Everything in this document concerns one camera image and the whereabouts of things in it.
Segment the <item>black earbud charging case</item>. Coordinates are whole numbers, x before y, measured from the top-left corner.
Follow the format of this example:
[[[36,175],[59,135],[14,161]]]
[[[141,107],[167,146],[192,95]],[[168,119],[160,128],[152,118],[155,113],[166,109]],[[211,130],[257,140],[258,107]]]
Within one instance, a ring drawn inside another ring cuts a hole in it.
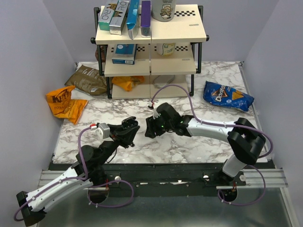
[[[131,116],[131,117],[128,117],[128,118],[122,120],[121,125],[122,125],[123,130],[126,130],[129,128],[138,126],[138,122],[137,122],[135,116]]]

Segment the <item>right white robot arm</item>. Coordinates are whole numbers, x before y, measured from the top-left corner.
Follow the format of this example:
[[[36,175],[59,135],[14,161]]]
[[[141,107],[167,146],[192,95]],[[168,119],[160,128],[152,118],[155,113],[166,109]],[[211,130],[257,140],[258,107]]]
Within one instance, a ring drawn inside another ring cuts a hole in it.
[[[255,165],[266,139],[245,118],[235,122],[200,122],[193,115],[180,115],[170,104],[163,103],[146,118],[145,137],[154,139],[166,132],[179,136],[206,137],[229,143],[233,154],[224,162],[218,173],[218,181],[229,185],[247,165]]]

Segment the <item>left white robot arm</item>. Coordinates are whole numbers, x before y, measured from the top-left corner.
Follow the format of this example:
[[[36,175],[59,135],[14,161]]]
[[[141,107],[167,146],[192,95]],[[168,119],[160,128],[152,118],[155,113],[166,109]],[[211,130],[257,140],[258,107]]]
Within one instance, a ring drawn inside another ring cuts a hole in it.
[[[27,227],[37,224],[54,205],[79,190],[103,187],[108,192],[112,183],[128,184],[127,181],[117,178],[110,181],[103,165],[119,146],[134,147],[133,140],[139,128],[136,119],[130,117],[123,120],[120,125],[96,123],[83,129],[81,133],[100,130],[104,141],[99,147],[82,146],[79,136],[77,161],[72,166],[59,177],[34,191],[19,192],[16,195],[19,204],[17,213],[22,214],[21,221]]]

